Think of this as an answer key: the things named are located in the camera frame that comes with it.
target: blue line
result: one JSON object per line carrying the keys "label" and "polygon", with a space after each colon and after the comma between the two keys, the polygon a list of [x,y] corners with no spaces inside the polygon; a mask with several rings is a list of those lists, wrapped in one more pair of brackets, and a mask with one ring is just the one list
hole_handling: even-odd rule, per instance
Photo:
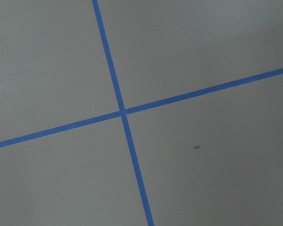
{"label": "blue line", "polygon": [[94,118],[73,122],[73,123],[70,123],[70,124],[67,124],[67,125],[58,126],[58,127],[55,127],[55,128],[43,130],[43,131],[40,131],[40,132],[24,135],[24,136],[21,136],[21,137],[16,137],[16,138],[13,138],[13,139],[1,141],[0,142],[0,148],[5,147],[5,146],[9,146],[9,145],[14,145],[14,144],[17,144],[17,143],[22,143],[22,142],[25,142],[25,141],[28,141],[28,140],[33,140],[33,139],[36,139],[36,138],[48,136],[48,135],[51,135],[51,134],[60,133],[60,132],[66,131],[66,130],[75,129],[75,128],[78,128],[78,127],[94,124],[94,123],[97,123],[97,122],[100,122],[100,121],[113,119],[113,118],[116,118],[116,117],[119,117],[119,116],[120,116],[120,112],[113,112],[113,113],[97,116],[97,117],[94,117]]}
{"label": "blue line", "polygon": [[104,47],[104,51],[105,51],[105,55],[106,55],[106,59],[107,59],[107,63],[108,63],[108,67],[109,67],[114,91],[115,91],[115,95],[116,95],[116,98],[117,98],[118,108],[119,108],[119,111],[120,111],[120,114],[121,114],[124,130],[125,130],[125,135],[126,135],[126,139],[127,139],[127,143],[128,143],[128,147],[129,147],[129,151],[130,151],[130,156],[131,156],[131,160],[132,160],[132,164],[133,164],[138,188],[140,190],[143,208],[144,208],[144,211],[145,211],[145,214],[146,214],[146,219],[147,219],[147,222],[148,222],[148,226],[154,226],[149,201],[148,201],[148,198],[147,198],[146,189],[145,189],[143,179],[142,179],[141,169],[140,169],[140,166],[139,166],[139,163],[138,163],[133,138],[132,138],[128,118],[127,118],[127,115],[126,115],[124,101],[123,101],[120,86],[119,86],[118,80],[117,80],[117,73],[116,73],[115,68],[114,68],[114,64],[113,64],[108,40],[107,40],[107,37],[106,37],[106,32],[105,32],[103,20],[102,20],[101,14],[100,14],[99,4],[98,4],[97,0],[92,0],[92,3],[93,3],[95,16],[96,16],[98,26],[99,26],[100,36],[101,36],[101,39],[102,39],[102,43],[103,43],[103,47]]}
{"label": "blue line", "polygon": [[243,84],[246,84],[246,83],[250,83],[250,82],[254,82],[254,81],[258,81],[258,80],[262,80],[262,79],[267,79],[267,78],[274,77],[274,76],[281,75],[281,74],[283,74],[283,68],[278,69],[278,70],[274,70],[274,71],[271,71],[271,72],[257,74],[257,75],[250,76],[250,77],[247,77],[247,78],[244,78],[244,79],[230,81],[230,82],[223,83],[223,84],[216,85],[216,86],[212,86],[212,87],[209,87],[209,88],[200,89],[200,90],[193,91],[193,92],[190,92],[190,93],[181,94],[181,95],[178,95],[178,96],[175,96],[175,97],[169,97],[169,98],[166,98],[166,99],[163,99],[163,100],[154,101],[154,102],[147,103],[147,104],[144,104],[144,105],[131,107],[131,108],[126,109],[126,113],[132,114],[132,113],[144,111],[144,110],[147,110],[147,109],[151,109],[151,108],[154,108],[154,107],[168,105],[168,104],[171,104],[171,103],[174,103],[174,102],[177,102],[177,101],[182,101],[182,100],[190,99],[190,98],[193,98],[193,97],[202,96],[202,95],[217,92],[217,91],[220,91],[220,90],[223,90],[223,89],[229,89],[229,88],[232,88],[232,87],[235,87],[235,86],[240,86],[240,85],[243,85]]}

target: gray floor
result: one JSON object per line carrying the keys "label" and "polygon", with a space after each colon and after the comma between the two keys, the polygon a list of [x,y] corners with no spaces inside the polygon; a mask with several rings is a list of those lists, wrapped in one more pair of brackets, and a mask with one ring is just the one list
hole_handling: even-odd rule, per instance
{"label": "gray floor", "polygon": [[[283,68],[283,0],[99,6],[126,108]],[[91,0],[0,0],[0,141],[115,111]],[[283,226],[283,75],[128,119],[156,226]],[[0,148],[0,226],[48,225],[147,225],[120,118]]]}

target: blue stripe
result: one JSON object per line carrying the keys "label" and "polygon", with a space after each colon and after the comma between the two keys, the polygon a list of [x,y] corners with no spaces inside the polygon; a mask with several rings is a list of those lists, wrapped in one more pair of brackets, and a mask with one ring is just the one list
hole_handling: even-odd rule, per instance
{"label": "blue stripe", "polygon": [[141,169],[140,169],[140,166],[139,166],[139,163],[138,163],[133,138],[132,138],[128,118],[127,118],[127,115],[126,115],[125,105],[124,105],[124,102],[123,102],[120,86],[119,86],[118,80],[117,80],[117,73],[116,73],[115,68],[114,68],[114,64],[113,64],[108,40],[107,40],[107,37],[106,37],[104,24],[103,24],[102,17],[101,17],[101,14],[100,14],[99,4],[98,4],[97,0],[92,0],[92,3],[93,3],[95,16],[96,16],[98,26],[99,26],[100,36],[101,36],[101,39],[102,39],[102,43],[103,43],[103,47],[104,47],[104,51],[105,51],[105,55],[106,55],[106,59],[107,59],[107,63],[108,63],[113,87],[114,87],[114,92],[115,92],[115,95],[117,97],[118,108],[119,108],[119,111],[121,113],[122,122],[123,122],[124,130],[125,130],[125,135],[126,135],[126,139],[127,139],[127,143],[128,143],[128,147],[129,147],[129,151],[130,151],[130,156],[131,156],[131,160],[132,160],[132,164],[133,164],[138,188],[140,190],[141,200],[142,200],[143,208],[144,208],[144,211],[145,211],[145,214],[146,214],[146,219],[147,219],[147,222],[148,222],[148,226],[154,226],[149,201],[148,201],[148,198],[147,198],[146,189],[145,189],[143,179],[142,179]]}
{"label": "blue stripe", "polygon": [[216,86],[212,86],[212,87],[209,87],[209,88],[200,89],[200,90],[193,91],[193,92],[190,92],[190,93],[181,94],[181,95],[178,95],[178,96],[175,96],[175,97],[169,97],[169,98],[154,101],[154,102],[151,102],[151,103],[148,103],[148,104],[139,105],[139,106],[136,106],[136,107],[131,107],[131,108],[126,109],[126,113],[132,114],[132,113],[144,111],[144,110],[147,110],[147,109],[151,109],[151,108],[154,108],[154,107],[168,105],[168,104],[171,104],[171,103],[174,103],[174,102],[177,102],[177,101],[182,101],[182,100],[190,99],[190,98],[193,98],[193,97],[202,96],[202,95],[205,95],[205,94],[208,94],[208,93],[213,93],[213,92],[217,92],[217,91],[220,91],[220,90],[223,90],[223,89],[228,89],[228,88],[232,88],[232,87],[235,87],[235,86],[240,86],[240,85],[243,85],[243,84],[246,84],[246,83],[250,83],[250,82],[254,82],[254,81],[258,81],[258,80],[262,80],[262,79],[267,79],[267,78],[274,77],[274,76],[281,75],[281,74],[283,74],[283,68],[278,69],[278,70],[274,70],[274,71],[271,71],[271,72],[257,74],[257,75],[250,76],[250,77],[247,77],[247,78],[244,78],[244,79],[230,81],[230,82],[223,83],[223,84],[216,85]]}
{"label": "blue stripe", "polygon": [[14,145],[14,144],[21,143],[21,142],[25,142],[25,141],[28,141],[28,140],[33,140],[33,139],[36,139],[36,138],[48,136],[48,135],[51,135],[51,134],[60,133],[60,132],[66,131],[66,130],[75,129],[75,128],[78,128],[78,127],[94,124],[94,123],[97,123],[97,122],[100,122],[100,121],[113,119],[113,118],[116,118],[116,117],[119,117],[119,116],[120,116],[120,112],[113,112],[113,113],[97,116],[97,117],[94,117],[94,118],[73,122],[73,123],[70,123],[70,124],[67,124],[67,125],[58,126],[58,127],[55,127],[55,128],[43,130],[43,131],[40,131],[40,132],[28,134],[28,135],[25,135],[25,136],[16,137],[16,138],[13,138],[13,139],[1,141],[0,142],[0,148],[5,147],[5,146],[9,146],[9,145]]}

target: gray surface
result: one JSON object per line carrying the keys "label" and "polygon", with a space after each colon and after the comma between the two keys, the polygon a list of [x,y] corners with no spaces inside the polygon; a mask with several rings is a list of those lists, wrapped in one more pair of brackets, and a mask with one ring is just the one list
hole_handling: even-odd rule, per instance
{"label": "gray surface", "polygon": [[129,122],[156,226],[283,226],[283,76]]}
{"label": "gray surface", "polygon": [[283,67],[283,0],[101,0],[126,107]]}
{"label": "gray surface", "polygon": [[0,149],[0,226],[145,226],[120,119]]}
{"label": "gray surface", "polygon": [[89,0],[0,0],[0,141],[117,111]]}

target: blue tape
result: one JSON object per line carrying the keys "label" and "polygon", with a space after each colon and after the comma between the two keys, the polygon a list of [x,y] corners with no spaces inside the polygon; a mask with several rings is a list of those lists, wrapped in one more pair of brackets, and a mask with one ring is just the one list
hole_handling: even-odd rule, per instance
{"label": "blue tape", "polygon": [[48,136],[48,135],[51,135],[51,134],[60,133],[62,131],[66,131],[66,130],[75,129],[75,128],[78,128],[78,127],[94,124],[94,123],[97,123],[97,122],[100,122],[100,121],[113,119],[113,118],[116,118],[116,117],[119,117],[119,116],[120,116],[120,112],[113,112],[113,113],[97,116],[97,117],[94,117],[94,118],[73,122],[73,123],[70,123],[70,124],[67,124],[67,125],[58,126],[58,127],[55,127],[55,128],[43,130],[43,131],[40,131],[40,132],[28,134],[28,135],[25,135],[25,136],[16,137],[16,138],[13,138],[13,139],[1,141],[0,142],[0,148],[5,147],[5,146],[9,146],[9,145],[14,145],[14,144],[21,143],[21,142],[25,142],[25,141],[28,141],[28,140],[33,140],[33,139],[36,139],[36,138]]}
{"label": "blue tape", "polygon": [[190,98],[193,98],[193,97],[202,96],[202,95],[217,92],[217,91],[220,91],[220,90],[223,90],[223,89],[229,89],[229,88],[232,88],[232,87],[235,87],[235,86],[240,86],[240,85],[243,85],[243,84],[246,84],[246,83],[250,83],[250,82],[254,82],[254,81],[258,81],[258,80],[262,80],[262,79],[267,79],[267,78],[274,77],[274,76],[281,75],[281,74],[283,74],[283,68],[278,69],[278,70],[274,70],[274,71],[271,71],[271,72],[257,74],[257,75],[250,76],[250,77],[247,77],[247,78],[244,78],[244,79],[230,81],[230,82],[223,83],[223,84],[216,85],[216,86],[212,86],[212,87],[209,87],[209,88],[200,89],[200,90],[193,91],[193,92],[190,92],[190,93],[181,94],[181,95],[178,95],[178,96],[175,96],[175,97],[169,97],[169,98],[154,101],[154,102],[151,102],[151,103],[148,103],[148,104],[139,105],[139,106],[136,106],[136,107],[131,107],[131,108],[126,109],[126,113],[132,114],[132,113],[144,111],[144,110],[147,110],[147,109],[151,109],[151,108],[154,108],[154,107],[168,105],[168,104],[171,104],[171,103],[174,103],[174,102],[177,102],[177,101],[182,101],[182,100],[190,99]]}
{"label": "blue tape", "polygon": [[128,147],[129,147],[129,151],[130,151],[130,156],[131,156],[131,160],[132,160],[132,164],[133,164],[138,188],[139,188],[140,195],[141,195],[141,201],[142,201],[143,208],[144,208],[144,211],[145,211],[145,214],[146,214],[146,219],[147,219],[147,222],[148,222],[148,226],[154,226],[153,217],[152,217],[149,201],[148,201],[148,198],[147,198],[146,189],[145,189],[143,179],[142,179],[141,169],[140,169],[140,166],[139,166],[139,163],[138,163],[133,138],[132,138],[128,118],[127,118],[127,115],[126,115],[124,101],[123,101],[120,86],[119,86],[118,80],[117,80],[117,73],[116,73],[115,68],[114,68],[114,64],[113,64],[108,40],[107,40],[107,37],[106,37],[106,32],[105,32],[103,20],[102,20],[101,14],[100,14],[99,4],[98,4],[97,0],[92,0],[92,3],[93,3],[95,16],[96,16],[98,26],[99,26],[100,36],[101,36],[101,39],[102,39],[102,43],[103,43],[103,47],[104,47],[104,51],[105,51],[105,55],[106,55],[106,59],[107,59],[107,63],[108,63],[113,87],[114,87],[114,92],[115,92],[115,95],[116,95],[116,98],[117,98],[118,108],[119,108],[119,111],[121,113],[122,122],[123,122],[124,130],[125,130],[125,135],[126,135],[126,139],[127,139],[127,143],[128,143]]}

